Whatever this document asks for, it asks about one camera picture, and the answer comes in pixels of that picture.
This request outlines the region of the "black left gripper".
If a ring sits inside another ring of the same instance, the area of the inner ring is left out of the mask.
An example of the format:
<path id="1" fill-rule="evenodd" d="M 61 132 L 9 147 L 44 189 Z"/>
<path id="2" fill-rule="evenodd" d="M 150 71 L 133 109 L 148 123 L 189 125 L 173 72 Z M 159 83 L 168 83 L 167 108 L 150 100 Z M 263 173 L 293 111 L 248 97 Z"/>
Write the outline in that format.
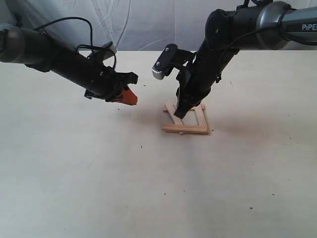
<path id="1" fill-rule="evenodd" d="M 125 105 L 138 103 L 138 97 L 128 87 L 138 82 L 138 75 L 133 72 L 116 72 L 112 67 L 79 53 L 63 51 L 56 58 L 56 73 L 85 88 L 86 98 Z"/>

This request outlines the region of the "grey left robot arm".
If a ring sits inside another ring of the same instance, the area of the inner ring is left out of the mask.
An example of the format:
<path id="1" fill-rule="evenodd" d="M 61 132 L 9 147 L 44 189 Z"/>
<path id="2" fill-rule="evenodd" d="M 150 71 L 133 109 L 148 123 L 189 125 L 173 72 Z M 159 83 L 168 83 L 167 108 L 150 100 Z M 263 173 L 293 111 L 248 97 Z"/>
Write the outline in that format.
<path id="1" fill-rule="evenodd" d="M 116 56 L 112 46 L 112 42 L 102 47 L 81 45 L 92 50 L 85 57 L 45 32 L 9 23 L 0 26 L 1 62 L 23 64 L 40 72 L 52 71 L 84 88 L 87 99 L 134 106 L 138 98 L 129 84 L 137 84 L 138 75 L 117 72 L 114 66 L 104 65 L 104 60 Z"/>

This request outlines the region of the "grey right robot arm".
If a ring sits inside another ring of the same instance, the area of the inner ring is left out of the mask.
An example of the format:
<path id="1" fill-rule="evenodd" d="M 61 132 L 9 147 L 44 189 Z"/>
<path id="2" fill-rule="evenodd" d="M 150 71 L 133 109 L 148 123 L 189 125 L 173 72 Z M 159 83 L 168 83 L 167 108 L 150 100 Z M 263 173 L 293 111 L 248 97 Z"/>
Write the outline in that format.
<path id="1" fill-rule="evenodd" d="M 178 74 L 175 116 L 182 119 L 210 93 L 232 58 L 241 50 L 280 50 L 289 42 L 317 44 L 317 8 L 295 9 L 284 1 L 246 0 L 235 10 L 216 9 L 205 24 L 205 38 Z"/>

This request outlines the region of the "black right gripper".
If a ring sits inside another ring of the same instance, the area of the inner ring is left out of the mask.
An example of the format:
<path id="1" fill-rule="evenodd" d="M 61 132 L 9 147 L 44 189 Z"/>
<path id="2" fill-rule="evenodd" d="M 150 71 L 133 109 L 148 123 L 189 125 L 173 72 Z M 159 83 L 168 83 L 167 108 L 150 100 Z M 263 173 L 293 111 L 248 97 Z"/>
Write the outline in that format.
<path id="1" fill-rule="evenodd" d="M 229 64 L 239 49 L 210 50 L 200 47 L 194 62 L 190 65 L 190 78 L 180 83 L 177 89 L 177 108 L 174 115 L 183 118 L 193 107 L 211 92 L 214 83 L 221 81 L 222 71 Z"/>

